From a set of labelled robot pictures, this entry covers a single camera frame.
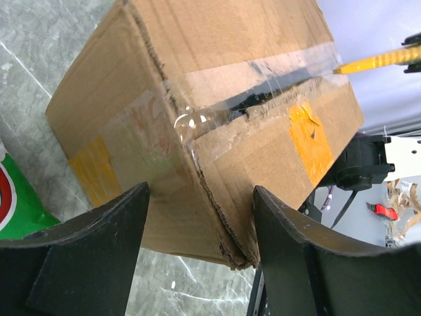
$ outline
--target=purple cable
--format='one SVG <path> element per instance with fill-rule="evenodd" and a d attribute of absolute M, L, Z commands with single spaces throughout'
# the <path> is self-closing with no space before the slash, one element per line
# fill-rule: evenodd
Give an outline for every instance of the purple cable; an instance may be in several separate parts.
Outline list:
<path fill-rule="evenodd" d="M 322 208 L 320 209 L 321 211 L 324 211 L 324 210 L 328 210 L 329 211 L 329 209 L 330 209 L 330 200 L 332 199 L 332 195 L 333 195 L 333 193 L 334 193 L 334 186 L 330 186 L 329 187 L 329 192 L 328 192 L 328 196 L 326 196 L 326 199 L 324 200 L 324 203 L 323 203 L 323 206 L 322 206 Z"/>

